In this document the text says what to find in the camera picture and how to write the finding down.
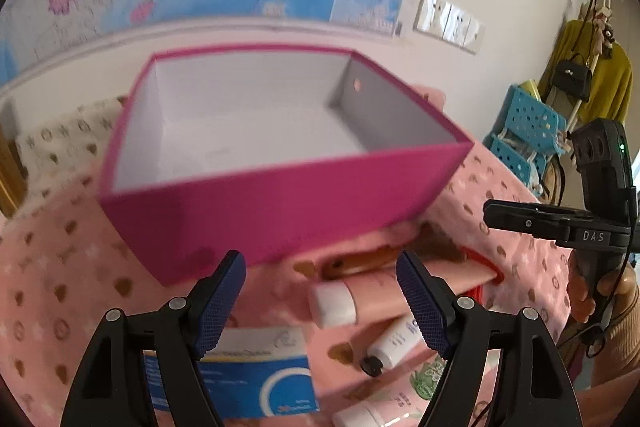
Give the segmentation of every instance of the pink box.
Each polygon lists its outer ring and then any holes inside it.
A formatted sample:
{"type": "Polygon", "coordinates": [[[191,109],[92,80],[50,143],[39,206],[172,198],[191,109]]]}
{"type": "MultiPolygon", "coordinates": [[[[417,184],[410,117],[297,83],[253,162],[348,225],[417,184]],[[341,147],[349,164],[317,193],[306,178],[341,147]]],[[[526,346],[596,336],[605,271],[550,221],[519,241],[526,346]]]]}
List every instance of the pink box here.
{"type": "Polygon", "coordinates": [[[270,261],[408,219],[472,147],[353,50],[290,44],[154,55],[109,145],[99,199],[164,285],[227,250],[270,261]]]}

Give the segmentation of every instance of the yellow coat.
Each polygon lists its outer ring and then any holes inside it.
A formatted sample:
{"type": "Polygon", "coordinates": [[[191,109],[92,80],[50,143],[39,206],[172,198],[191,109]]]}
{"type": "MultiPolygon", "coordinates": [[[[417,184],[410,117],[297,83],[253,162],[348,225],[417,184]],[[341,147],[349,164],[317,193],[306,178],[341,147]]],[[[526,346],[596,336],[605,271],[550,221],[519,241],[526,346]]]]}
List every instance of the yellow coat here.
{"type": "MultiPolygon", "coordinates": [[[[556,64],[564,59],[571,58],[571,48],[580,32],[582,21],[569,21],[564,25],[558,44],[554,49],[549,64],[542,78],[538,89],[540,93],[546,94],[549,91],[549,80],[554,74],[556,64]]],[[[589,42],[593,24],[587,22],[580,36],[580,41],[575,52],[582,56],[574,58],[575,62],[583,64],[583,58],[588,56],[589,42]]],[[[631,89],[633,87],[633,70],[625,51],[616,42],[613,44],[611,58],[600,57],[593,73],[591,81],[591,95],[589,102],[582,103],[578,111],[580,121],[585,124],[596,118],[609,118],[625,122],[626,112],[631,99],[631,89]]]]}

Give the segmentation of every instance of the black handbag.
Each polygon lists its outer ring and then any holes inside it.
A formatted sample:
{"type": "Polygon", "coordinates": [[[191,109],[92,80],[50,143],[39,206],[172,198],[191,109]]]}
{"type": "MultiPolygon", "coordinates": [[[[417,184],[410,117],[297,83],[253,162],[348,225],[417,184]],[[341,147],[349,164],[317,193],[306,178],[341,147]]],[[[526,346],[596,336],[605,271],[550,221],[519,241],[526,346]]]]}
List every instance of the black handbag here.
{"type": "Polygon", "coordinates": [[[551,85],[574,98],[589,102],[592,76],[587,66],[578,64],[573,59],[560,60],[551,78],[551,85]]]}
{"type": "MultiPolygon", "coordinates": [[[[575,39],[574,46],[571,49],[571,52],[574,53],[575,49],[578,46],[578,42],[580,41],[580,36],[584,30],[584,26],[587,23],[587,17],[591,12],[591,7],[593,7],[595,0],[589,1],[589,7],[587,8],[587,13],[584,15],[584,19],[582,20],[582,26],[580,26],[580,32],[575,39]]],[[[591,24],[593,25],[593,20],[595,17],[595,13],[591,16],[591,24]]],[[[591,53],[591,40],[593,39],[593,29],[591,30],[591,39],[589,42],[589,52],[591,53]]],[[[591,93],[591,77],[593,76],[590,68],[586,64],[578,64],[574,62],[574,58],[582,57],[579,53],[574,53],[574,56],[569,60],[560,60],[558,64],[556,64],[556,68],[554,70],[554,74],[551,77],[551,85],[564,91],[568,95],[577,98],[578,100],[582,100],[583,102],[589,102],[589,95],[591,93]]]]}

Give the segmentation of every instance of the white tube cap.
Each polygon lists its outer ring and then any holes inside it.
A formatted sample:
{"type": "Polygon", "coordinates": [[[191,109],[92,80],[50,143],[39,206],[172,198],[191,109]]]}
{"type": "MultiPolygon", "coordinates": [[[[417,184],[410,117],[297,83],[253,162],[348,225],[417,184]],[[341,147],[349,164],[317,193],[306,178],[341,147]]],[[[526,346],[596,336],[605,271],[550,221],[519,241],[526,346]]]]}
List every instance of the white tube cap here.
{"type": "Polygon", "coordinates": [[[309,308],[314,322],[322,330],[356,323],[356,305],[342,281],[321,282],[311,286],[309,308]]]}
{"type": "Polygon", "coordinates": [[[337,412],[332,420],[335,427],[382,427],[361,403],[337,412]]]}

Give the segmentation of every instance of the black tube cap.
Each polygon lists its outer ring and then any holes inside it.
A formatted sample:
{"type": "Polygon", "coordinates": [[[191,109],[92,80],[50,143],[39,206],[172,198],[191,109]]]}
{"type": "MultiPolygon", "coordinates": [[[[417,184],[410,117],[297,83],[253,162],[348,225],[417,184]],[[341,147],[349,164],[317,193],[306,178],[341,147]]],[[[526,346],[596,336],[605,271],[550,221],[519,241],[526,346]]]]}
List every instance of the black tube cap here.
{"type": "Polygon", "coordinates": [[[364,357],[360,361],[360,367],[370,377],[379,377],[382,375],[382,361],[378,357],[364,357]]]}

